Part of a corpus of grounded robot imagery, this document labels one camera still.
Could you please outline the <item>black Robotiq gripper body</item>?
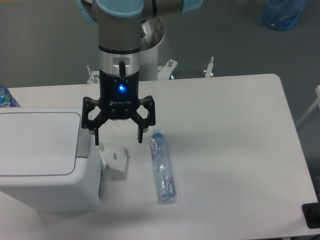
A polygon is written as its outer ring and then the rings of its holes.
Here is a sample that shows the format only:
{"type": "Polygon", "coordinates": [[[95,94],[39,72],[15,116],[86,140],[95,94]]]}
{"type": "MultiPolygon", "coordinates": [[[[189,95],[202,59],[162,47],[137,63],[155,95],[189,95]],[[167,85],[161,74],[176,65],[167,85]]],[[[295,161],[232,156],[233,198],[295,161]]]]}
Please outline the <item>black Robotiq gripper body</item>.
{"type": "Polygon", "coordinates": [[[129,113],[137,113],[140,106],[139,72],[121,77],[100,70],[99,90],[98,107],[103,117],[127,120],[130,118],[129,113]]]}

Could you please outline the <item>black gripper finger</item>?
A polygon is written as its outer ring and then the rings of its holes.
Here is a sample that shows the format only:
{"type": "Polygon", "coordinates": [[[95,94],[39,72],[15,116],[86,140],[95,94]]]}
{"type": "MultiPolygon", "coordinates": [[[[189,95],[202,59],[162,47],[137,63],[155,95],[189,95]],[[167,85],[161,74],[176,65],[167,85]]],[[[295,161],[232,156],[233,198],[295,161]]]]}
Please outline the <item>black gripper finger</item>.
{"type": "Polygon", "coordinates": [[[111,109],[106,105],[103,105],[100,100],[95,100],[88,96],[83,98],[81,127],[92,132],[96,146],[100,143],[99,128],[110,118],[111,109]],[[96,107],[100,109],[100,112],[94,119],[91,119],[90,112],[92,112],[96,107]]]}
{"type": "Polygon", "coordinates": [[[156,124],[155,101],[151,95],[142,99],[135,99],[129,107],[129,117],[137,124],[137,140],[141,144],[143,142],[143,133],[148,131],[149,126],[156,124]],[[138,108],[143,106],[147,110],[147,117],[142,118],[137,112],[138,108]]]}

